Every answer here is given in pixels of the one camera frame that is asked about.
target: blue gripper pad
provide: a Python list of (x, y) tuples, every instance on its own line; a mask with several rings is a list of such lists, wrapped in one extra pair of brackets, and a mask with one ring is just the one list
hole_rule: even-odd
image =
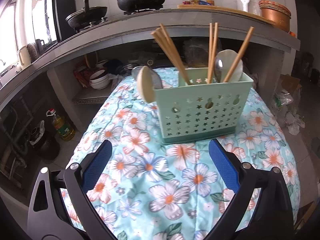
[(217, 139), (210, 141), (209, 155), (227, 188), (237, 193), (240, 187), (238, 172), (226, 156), (225, 150)]
[(96, 185), (100, 178), (104, 168), (112, 155), (112, 144), (110, 141), (105, 140), (101, 146), (97, 149), (98, 153), (94, 159), (90, 162), (87, 169), (82, 175), (82, 190), (87, 193)]

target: copper pot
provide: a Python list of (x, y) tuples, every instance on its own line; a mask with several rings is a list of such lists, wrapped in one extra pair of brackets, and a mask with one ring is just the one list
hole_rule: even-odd
[(288, 8), (280, 3), (268, 0), (260, 1), (259, 5), (262, 17), (274, 21), (279, 29), (287, 33), (290, 31), (291, 12)]

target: window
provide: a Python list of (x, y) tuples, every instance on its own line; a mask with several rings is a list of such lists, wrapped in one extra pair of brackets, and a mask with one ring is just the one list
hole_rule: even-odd
[(0, 72), (18, 61), (15, 11), (16, 0), (12, 0), (0, 17)]

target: wooden cutting board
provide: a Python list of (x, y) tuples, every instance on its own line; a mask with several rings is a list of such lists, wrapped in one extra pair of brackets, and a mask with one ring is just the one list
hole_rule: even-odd
[(215, 11), (222, 11), (222, 12), (231, 12), (231, 13), (236, 13), (240, 14), (243, 16), (247, 16), (271, 25), (276, 25), (274, 21), (271, 21), (269, 19), (266, 19), (264, 17), (261, 17), (259, 15), (255, 15), (253, 13), (247, 13), (244, 11), (232, 9), (232, 8), (227, 8), (227, 7), (221, 7), (221, 6), (212, 6), (212, 5), (198, 5), (198, 4), (178, 4), (178, 9), (206, 9), (206, 10), (215, 10)]

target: floral tablecloth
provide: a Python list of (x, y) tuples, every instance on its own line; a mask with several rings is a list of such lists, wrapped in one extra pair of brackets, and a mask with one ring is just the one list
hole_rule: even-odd
[[(177, 86), (175, 68), (156, 71), (164, 88)], [(167, 146), (161, 143), (156, 104), (141, 100), (131, 76), (97, 112), (68, 165), (80, 163), (105, 139), (112, 143), (112, 157), (87, 196), (120, 240), (201, 240), (234, 195), (208, 154), (210, 140)], [(218, 140), (240, 161), (257, 169), (281, 169), (296, 220), (300, 183), (295, 159), (281, 128), (253, 89), (236, 133)], [(83, 230), (65, 189), (62, 195), (73, 225)], [(248, 224), (258, 196), (256, 189), (239, 229)]]

